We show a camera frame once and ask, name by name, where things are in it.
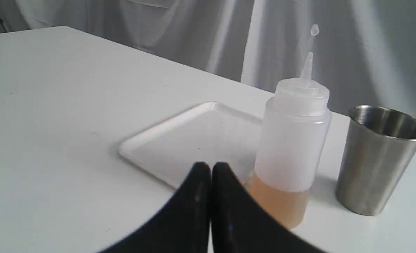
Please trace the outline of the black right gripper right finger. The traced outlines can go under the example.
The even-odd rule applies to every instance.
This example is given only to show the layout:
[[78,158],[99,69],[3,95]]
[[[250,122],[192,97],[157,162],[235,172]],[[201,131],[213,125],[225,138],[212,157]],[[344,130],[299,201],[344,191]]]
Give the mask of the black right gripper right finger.
[[215,253],[320,253],[251,197],[225,162],[212,170],[211,233]]

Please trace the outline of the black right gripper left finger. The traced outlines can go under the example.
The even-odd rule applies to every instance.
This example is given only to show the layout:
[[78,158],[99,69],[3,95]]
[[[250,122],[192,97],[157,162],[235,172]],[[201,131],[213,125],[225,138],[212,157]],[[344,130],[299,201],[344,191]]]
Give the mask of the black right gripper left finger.
[[151,219],[105,253],[206,253],[209,242],[211,169],[192,165],[184,182]]

